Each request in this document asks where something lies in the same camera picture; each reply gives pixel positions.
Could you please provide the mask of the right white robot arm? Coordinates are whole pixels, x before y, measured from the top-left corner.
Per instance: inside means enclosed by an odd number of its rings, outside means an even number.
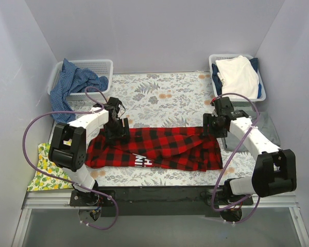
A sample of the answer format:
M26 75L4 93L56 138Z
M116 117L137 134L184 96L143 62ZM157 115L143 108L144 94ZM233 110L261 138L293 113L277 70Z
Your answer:
M226 137L228 133L239 139L255 160L253 174L226 180L219 189L216 183L211 200L221 195L228 204L244 201L252 195L260 198L292 192L297 188L296 156L290 149L281 149L266 138L243 110L236 110L227 94L214 98L213 114L203 115L203 134Z

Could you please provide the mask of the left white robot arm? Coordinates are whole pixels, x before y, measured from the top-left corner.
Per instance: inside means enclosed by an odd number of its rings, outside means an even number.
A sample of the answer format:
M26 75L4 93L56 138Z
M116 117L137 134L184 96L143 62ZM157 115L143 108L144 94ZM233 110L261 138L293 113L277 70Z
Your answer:
M122 102L115 97L101 106L96 104L90 114L85 114L68 123L58 123L51 139L49 160L63 169L69 178L76 183L77 198L88 206L98 204L100 195L97 182L88 172L85 161L87 138L91 134L104 129L105 144L113 144L116 140L127 140L130 137L128 119L119 117Z

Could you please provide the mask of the red black plaid shirt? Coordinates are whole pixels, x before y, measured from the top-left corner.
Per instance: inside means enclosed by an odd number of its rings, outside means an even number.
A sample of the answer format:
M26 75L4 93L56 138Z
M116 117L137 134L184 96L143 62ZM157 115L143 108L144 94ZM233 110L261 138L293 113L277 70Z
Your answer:
M208 171L222 169L222 157L217 139L203 135L202 127L136 128L117 140L100 131L90 141L85 164Z

